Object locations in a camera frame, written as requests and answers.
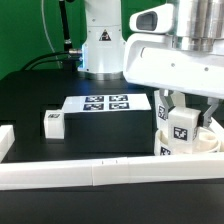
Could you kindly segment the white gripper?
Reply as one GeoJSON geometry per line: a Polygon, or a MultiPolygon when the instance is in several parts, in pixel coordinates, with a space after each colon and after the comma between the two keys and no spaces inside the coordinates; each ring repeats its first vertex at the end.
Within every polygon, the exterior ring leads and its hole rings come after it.
{"type": "Polygon", "coordinates": [[[125,79],[161,88],[165,116],[172,90],[209,97],[200,115],[209,127],[224,99],[224,3],[165,3],[133,14],[129,26],[125,79]]]}

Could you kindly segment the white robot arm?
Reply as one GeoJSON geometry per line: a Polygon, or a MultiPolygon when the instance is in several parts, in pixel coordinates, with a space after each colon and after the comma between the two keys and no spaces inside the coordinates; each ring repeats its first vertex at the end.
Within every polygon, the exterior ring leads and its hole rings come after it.
{"type": "Polygon", "coordinates": [[[201,123],[224,101],[224,0],[165,0],[131,15],[122,37],[121,0],[84,0],[82,72],[116,73],[130,83],[206,96],[201,123]]]}

